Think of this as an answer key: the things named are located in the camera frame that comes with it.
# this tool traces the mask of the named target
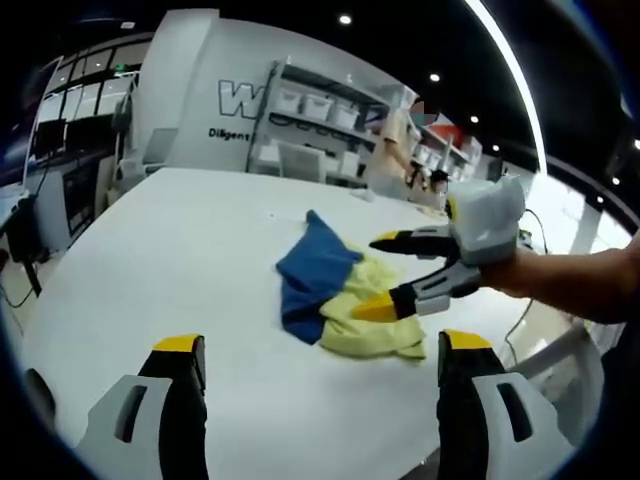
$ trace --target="ceiling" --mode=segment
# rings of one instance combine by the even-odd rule
[[[529,122],[505,62],[463,0],[425,0],[400,8],[372,8],[370,2],[256,2],[251,8],[237,1],[133,3],[71,2],[64,10],[49,5],[46,19],[37,25],[43,41],[31,53],[46,60],[120,36],[121,20],[136,21],[137,31],[153,31],[171,8],[220,8],[223,17],[302,33],[376,65],[418,91],[427,105],[442,110],[485,147],[498,144],[505,159],[535,167],[535,158],[510,147],[534,146]],[[549,3],[485,0],[485,4],[525,73],[547,153],[611,185],[605,174],[607,163],[620,148],[624,155],[632,151],[628,144],[618,145],[621,132],[634,135],[620,108],[613,73]],[[350,26],[337,22],[341,13],[352,16]],[[429,80],[434,72],[441,77],[439,83]],[[471,115],[480,122],[472,124]],[[640,213],[640,201],[632,194],[640,180],[631,167],[627,170],[618,176],[625,175],[621,187],[626,183],[630,193],[625,195],[624,189],[616,193]]]

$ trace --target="white table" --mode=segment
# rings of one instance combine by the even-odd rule
[[[414,206],[347,189],[244,173],[163,169],[89,227],[35,305],[23,343],[76,445],[87,412],[160,339],[206,338],[211,478],[395,480],[438,444],[437,333],[473,331],[499,346],[525,301],[494,291],[421,323],[428,359],[355,361],[280,326],[274,264],[315,209],[343,238],[434,223]],[[404,280],[442,265],[374,252]]]

